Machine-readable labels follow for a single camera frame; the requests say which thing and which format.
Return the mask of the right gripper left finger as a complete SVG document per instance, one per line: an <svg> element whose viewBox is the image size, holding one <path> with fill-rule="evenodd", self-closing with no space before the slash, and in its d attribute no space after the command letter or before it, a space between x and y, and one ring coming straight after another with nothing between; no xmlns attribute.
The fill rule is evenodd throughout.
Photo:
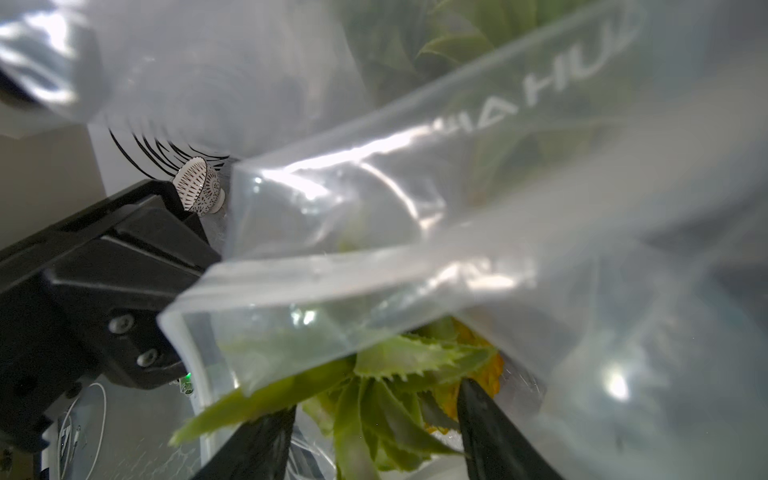
<svg viewBox="0 0 768 480"><path fill-rule="evenodd" d="M192 480L281 480L285 477L296 407L240 425Z"/></svg>

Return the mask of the clear zip-top bag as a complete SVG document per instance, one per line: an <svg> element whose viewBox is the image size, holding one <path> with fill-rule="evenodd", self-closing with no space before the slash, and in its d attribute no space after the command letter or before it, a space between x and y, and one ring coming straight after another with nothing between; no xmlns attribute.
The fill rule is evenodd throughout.
<svg viewBox="0 0 768 480"><path fill-rule="evenodd" d="M156 317L193 383L162 442L202 409L188 360L224 365L214 340L161 318L227 259L233 172L342 144L378 112L337 2L1 5L1 84L33 104L30 127L104 126L128 164L148 158L143 181L202 157L226 193L197 214L220 261ZM763 479L767 5L626 2L614 126L428 240L427 258L388 256L403 281L461 265L437 303L503 360L497 393L467 379L562 479ZM435 398L423 409L445 453L363 479L469 479L457 398L455 419ZM339 457L296 407L284 478L341 479Z"/></svg>

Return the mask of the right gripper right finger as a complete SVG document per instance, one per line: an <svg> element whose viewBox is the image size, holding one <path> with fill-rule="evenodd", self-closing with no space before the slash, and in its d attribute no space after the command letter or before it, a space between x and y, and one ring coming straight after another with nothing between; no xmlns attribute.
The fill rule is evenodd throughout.
<svg viewBox="0 0 768 480"><path fill-rule="evenodd" d="M461 382L457 412L469 479L562 479L476 381Z"/></svg>

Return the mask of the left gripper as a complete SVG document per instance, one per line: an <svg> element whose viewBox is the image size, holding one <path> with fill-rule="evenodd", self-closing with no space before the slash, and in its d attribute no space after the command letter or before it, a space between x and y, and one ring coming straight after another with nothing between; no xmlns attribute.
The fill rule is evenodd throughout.
<svg viewBox="0 0 768 480"><path fill-rule="evenodd" d="M151 390L185 374L157 315L220 254L168 181L148 180L1 253L1 439L36 453L82 378Z"/></svg>

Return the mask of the yellow pineapple green crown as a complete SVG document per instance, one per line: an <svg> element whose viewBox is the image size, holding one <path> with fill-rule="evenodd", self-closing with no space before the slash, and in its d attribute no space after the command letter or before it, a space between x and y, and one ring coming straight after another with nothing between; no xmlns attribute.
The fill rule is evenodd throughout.
<svg viewBox="0 0 768 480"><path fill-rule="evenodd" d="M341 479L413 471L446 452L423 417L455 419L460 383L500 388L503 360L437 303L450 261L403 281L388 256L595 145L617 120L610 73L626 1L339 1L378 112L342 144L242 162L227 259L161 318L216 343L188 360L202 409L172 445L300 407L340 452Z"/></svg>

